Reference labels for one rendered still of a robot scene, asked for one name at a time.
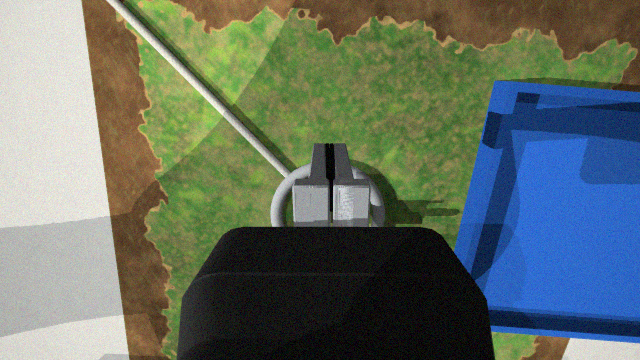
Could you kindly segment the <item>white ring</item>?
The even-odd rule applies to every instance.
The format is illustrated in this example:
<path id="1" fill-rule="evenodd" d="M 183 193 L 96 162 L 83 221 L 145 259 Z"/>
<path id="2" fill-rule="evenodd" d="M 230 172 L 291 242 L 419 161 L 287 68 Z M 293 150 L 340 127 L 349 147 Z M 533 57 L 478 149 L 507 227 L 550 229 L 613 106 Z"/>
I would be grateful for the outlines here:
<path id="1" fill-rule="evenodd" d="M 385 206 L 382 195 L 373 180 L 363 171 L 351 165 L 354 179 L 367 179 L 371 186 L 370 201 L 372 204 L 373 218 L 370 227 L 383 227 L 385 221 Z M 291 172 L 278 186 L 271 203 L 272 227 L 285 227 L 283 222 L 283 206 L 287 195 L 292 189 L 295 179 L 305 179 L 309 176 L 310 163 L 305 164 Z"/>

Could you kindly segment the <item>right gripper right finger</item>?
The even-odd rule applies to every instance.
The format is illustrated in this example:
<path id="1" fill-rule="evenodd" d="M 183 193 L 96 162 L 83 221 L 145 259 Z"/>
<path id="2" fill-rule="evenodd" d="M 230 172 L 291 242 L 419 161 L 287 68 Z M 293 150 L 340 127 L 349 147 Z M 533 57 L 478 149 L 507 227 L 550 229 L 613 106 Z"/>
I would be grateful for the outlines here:
<path id="1" fill-rule="evenodd" d="M 371 186 L 354 179 L 345 143 L 330 143 L 330 212 L 333 227 L 369 227 Z"/>

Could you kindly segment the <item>blue tray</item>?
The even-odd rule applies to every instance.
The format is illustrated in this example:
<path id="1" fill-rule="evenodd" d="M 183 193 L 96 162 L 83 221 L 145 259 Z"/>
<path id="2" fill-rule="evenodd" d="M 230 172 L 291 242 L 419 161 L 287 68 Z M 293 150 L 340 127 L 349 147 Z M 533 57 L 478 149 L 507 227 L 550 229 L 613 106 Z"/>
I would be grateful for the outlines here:
<path id="1" fill-rule="evenodd" d="M 640 343 L 640 92 L 494 81 L 454 253 L 491 332 Z"/>

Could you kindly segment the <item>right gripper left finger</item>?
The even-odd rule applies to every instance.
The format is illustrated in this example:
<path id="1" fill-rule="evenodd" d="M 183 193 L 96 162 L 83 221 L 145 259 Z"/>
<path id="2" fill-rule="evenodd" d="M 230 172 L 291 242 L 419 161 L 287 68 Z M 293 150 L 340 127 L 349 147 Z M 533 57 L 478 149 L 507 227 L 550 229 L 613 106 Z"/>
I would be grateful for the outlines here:
<path id="1" fill-rule="evenodd" d="M 330 227 L 330 146 L 314 143 L 308 179 L 292 186 L 294 227 Z"/>

